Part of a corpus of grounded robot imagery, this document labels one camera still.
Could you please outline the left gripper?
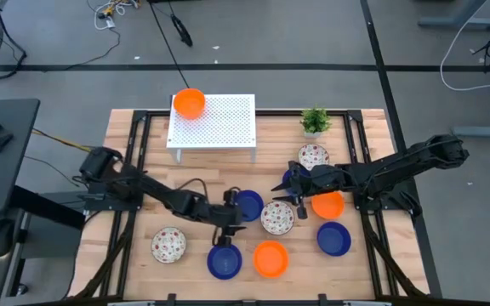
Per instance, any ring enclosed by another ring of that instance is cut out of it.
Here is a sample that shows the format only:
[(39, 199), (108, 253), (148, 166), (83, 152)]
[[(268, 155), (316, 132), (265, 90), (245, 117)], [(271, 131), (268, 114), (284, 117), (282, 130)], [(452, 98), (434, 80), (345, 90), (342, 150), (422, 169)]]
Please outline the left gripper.
[(236, 204), (235, 199), (239, 188), (230, 188), (223, 194), (224, 204), (214, 208), (215, 229), (213, 233), (213, 246), (228, 247), (232, 238), (240, 230), (247, 227), (242, 226), (242, 209)]

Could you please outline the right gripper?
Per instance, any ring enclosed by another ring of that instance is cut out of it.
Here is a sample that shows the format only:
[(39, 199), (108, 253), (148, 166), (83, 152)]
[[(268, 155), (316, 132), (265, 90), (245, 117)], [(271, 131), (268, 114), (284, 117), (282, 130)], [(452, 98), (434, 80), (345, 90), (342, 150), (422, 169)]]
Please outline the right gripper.
[(305, 208), (304, 199), (311, 195), (313, 188), (313, 179), (310, 173), (305, 173), (306, 168), (296, 161), (288, 163), (289, 176), (287, 180), (282, 181), (279, 185), (272, 188), (272, 191), (291, 190), (292, 195), (273, 197), (274, 201), (285, 201), (294, 204), (297, 207), (299, 219), (307, 219), (307, 209)]

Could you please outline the blue mini bowl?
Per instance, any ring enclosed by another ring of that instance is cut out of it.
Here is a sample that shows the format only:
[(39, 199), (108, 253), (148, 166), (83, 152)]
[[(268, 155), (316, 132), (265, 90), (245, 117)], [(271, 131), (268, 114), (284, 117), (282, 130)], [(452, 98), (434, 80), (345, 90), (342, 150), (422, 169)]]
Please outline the blue mini bowl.
[(340, 257), (350, 250), (350, 232), (340, 223), (326, 222), (317, 231), (316, 242), (327, 255)]
[(234, 246), (213, 246), (207, 258), (209, 272), (219, 280), (235, 277), (242, 267), (242, 254)]
[[(308, 188), (311, 186), (311, 173), (305, 167), (299, 167), (299, 179), (298, 183), (293, 186), (291, 190), (287, 190), (288, 193), (293, 193), (296, 190), (296, 187), (299, 186), (301, 189)], [(292, 183), (292, 171), (287, 170), (283, 176), (282, 181), (289, 180)]]
[(264, 208), (261, 196), (254, 190), (241, 190), (235, 199), (236, 205), (242, 210), (242, 220), (252, 222), (258, 219)]

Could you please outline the floral mini bowl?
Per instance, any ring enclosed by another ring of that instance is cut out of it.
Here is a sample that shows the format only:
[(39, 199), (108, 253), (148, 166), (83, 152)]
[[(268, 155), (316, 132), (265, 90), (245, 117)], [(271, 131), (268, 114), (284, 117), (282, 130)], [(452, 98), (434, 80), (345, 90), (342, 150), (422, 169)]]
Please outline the floral mini bowl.
[(175, 227), (160, 229), (151, 241), (151, 254), (162, 264), (172, 264), (181, 259), (186, 249), (184, 233)]
[(260, 215), (262, 227), (272, 235), (285, 235), (295, 221), (293, 209), (283, 201), (272, 201), (266, 204)]
[(327, 165), (330, 157), (325, 148), (319, 144), (306, 144), (299, 149), (299, 163), (308, 171), (314, 166)]

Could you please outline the orange mini bowl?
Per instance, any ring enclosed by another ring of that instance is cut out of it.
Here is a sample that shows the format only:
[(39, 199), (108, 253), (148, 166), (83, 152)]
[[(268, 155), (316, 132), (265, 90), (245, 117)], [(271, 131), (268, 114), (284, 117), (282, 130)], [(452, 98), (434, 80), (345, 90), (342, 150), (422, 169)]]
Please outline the orange mini bowl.
[(197, 88), (186, 88), (179, 91), (173, 99), (173, 108), (185, 119), (199, 118), (206, 104), (206, 98)]
[(278, 241), (263, 241), (254, 250), (253, 265), (261, 276), (278, 278), (288, 268), (288, 251)]
[(311, 197), (314, 213), (324, 219), (339, 218), (345, 209), (345, 200), (340, 192), (331, 192)]

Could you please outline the small potted green plant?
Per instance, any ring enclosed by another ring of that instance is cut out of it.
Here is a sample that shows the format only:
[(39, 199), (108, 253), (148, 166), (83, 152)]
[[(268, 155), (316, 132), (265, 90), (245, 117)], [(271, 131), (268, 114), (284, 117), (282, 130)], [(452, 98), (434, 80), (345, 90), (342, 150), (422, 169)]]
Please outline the small potted green plant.
[(300, 124), (306, 138), (318, 138), (331, 127), (330, 116), (324, 108), (313, 107), (301, 111)]

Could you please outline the white perforated metal rack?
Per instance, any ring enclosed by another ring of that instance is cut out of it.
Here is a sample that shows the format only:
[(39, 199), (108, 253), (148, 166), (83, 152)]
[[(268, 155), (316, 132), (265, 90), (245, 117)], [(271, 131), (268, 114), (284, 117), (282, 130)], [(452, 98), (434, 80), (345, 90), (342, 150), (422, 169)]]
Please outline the white perforated metal rack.
[(184, 150), (248, 149), (256, 162), (257, 135), (253, 94), (207, 94), (202, 114), (182, 116), (171, 100), (166, 148), (174, 160), (182, 161)]

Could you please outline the grey desk foot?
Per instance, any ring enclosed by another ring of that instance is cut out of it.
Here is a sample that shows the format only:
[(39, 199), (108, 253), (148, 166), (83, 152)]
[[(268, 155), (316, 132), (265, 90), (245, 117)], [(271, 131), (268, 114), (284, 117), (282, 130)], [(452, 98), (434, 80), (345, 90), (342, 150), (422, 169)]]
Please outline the grey desk foot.
[(451, 131), (454, 135), (462, 137), (490, 138), (490, 127), (485, 126), (455, 126)]
[(418, 21), (418, 26), (490, 31), (490, 19), (476, 17), (476, 14), (486, 3), (487, 0), (468, 0), (456, 14), (446, 17), (421, 17)]

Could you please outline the black computer mouse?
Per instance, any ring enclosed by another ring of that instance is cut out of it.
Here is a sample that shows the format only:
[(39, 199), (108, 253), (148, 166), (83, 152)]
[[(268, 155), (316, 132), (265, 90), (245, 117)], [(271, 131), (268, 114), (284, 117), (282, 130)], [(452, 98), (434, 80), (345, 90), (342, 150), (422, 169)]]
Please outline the black computer mouse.
[(9, 218), (0, 219), (0, 257), (10, 252), (14, 239), (14, 221)]

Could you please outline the black desk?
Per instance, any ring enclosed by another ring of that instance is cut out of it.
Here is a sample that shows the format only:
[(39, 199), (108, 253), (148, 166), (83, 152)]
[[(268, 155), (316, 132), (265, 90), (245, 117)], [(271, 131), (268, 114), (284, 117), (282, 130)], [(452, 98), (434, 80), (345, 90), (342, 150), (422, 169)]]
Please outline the black desk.
[(38, 99), (0, 100), (0, 124), (13, 135), (0, 152), (0, 212), (8, 205), (39, 105)]

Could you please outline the black aluminium table frame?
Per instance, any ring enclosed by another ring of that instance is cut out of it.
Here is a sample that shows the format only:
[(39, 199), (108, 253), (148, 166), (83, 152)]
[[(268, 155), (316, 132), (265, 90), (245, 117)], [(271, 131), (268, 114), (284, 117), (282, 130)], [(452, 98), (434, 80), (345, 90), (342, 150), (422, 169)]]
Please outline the black aluminium table frame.
[[(264, 202), (280, 196), (280, 184), (288, 162), (298, 156), (308, 143), (300, 124), (300, 113), (278, 112), (256, 119), (257, 155), (240, 150), (188, 150), (176, 163), (166, 148), (168, 114), (148, 116), (139, 110), (114, 110), (105, 136), (105, 145), (130, 151), (132, 162), (162, 183), (184, 185), (207, 192), (210, 199), (221, 202), (231, 186), (257, 191)], [(351, 235), (350, 250), (332, 257), (316, 243), (322, 219), (309, 212), (307, 219), (297, 220), (293, 228), (278, 241), (288, 251), (289, 266), (278, 278), (261, 276), (253, 265), (258, 244), (271, 235), (259, 221), (247, 223), (234, 237), (242, 254), (242, 268), (232, 279), (219, 280), (207, 267), (213, 227), (173, 216), (161, 203), (145, 198), (134, 214), (131, 241), (117, 255), (109, 279), (110, 292), (126, 301), (163, 306), (169, 298), (175, 306), (288, 306), (318, 303), (325, 294), (328, 303), (345, 300), (371, 300), (379, 295), (404, 293), (390, 275), (379, 254), (368, 249), (362, 216), (351, 194), (344, 194), (345, 209), (339, 217)], [(151, 254), (151, 241), (165, 227), (180, 229), (186, 249), (175, 263), (160, 263)]]

